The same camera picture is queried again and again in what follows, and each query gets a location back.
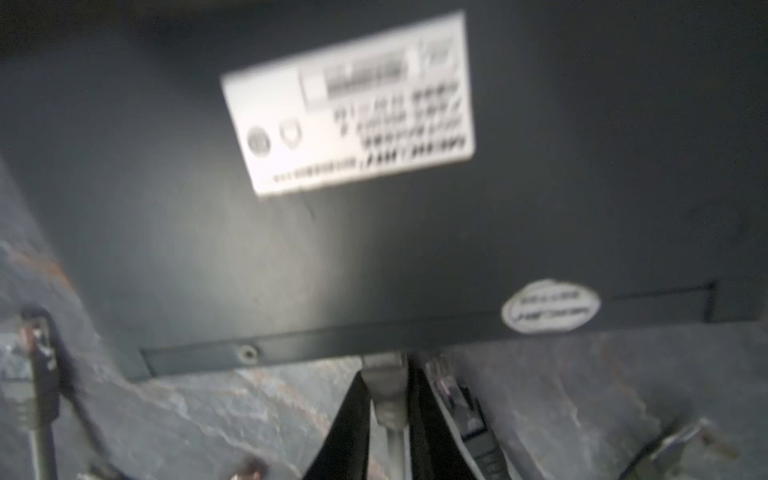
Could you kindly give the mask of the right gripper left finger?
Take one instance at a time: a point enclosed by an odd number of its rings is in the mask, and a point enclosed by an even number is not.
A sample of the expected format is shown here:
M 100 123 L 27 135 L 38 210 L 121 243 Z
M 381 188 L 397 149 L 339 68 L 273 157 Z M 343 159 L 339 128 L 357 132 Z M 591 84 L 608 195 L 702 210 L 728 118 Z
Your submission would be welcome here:
M 304 480 L 366 480 L 371 396 L 359 371 L 353 378 L 328 434 Z

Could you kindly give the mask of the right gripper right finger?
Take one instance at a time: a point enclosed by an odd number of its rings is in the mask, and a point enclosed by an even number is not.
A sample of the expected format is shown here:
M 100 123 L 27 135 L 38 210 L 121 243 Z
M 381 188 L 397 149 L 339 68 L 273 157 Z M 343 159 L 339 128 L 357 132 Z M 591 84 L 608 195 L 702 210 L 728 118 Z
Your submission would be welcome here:
M 423 369 L 408 363 L 408 415 L 414 480 L 475 479 L 462 456 Z

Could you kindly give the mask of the large black network switch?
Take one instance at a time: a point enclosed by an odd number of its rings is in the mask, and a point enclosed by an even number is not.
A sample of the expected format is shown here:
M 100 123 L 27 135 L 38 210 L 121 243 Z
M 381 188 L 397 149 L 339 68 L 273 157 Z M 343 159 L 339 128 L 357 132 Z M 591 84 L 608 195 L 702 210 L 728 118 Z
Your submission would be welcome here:
M 5 1 L 1 156 L 132 381 L 767 309 L 763 1 Z

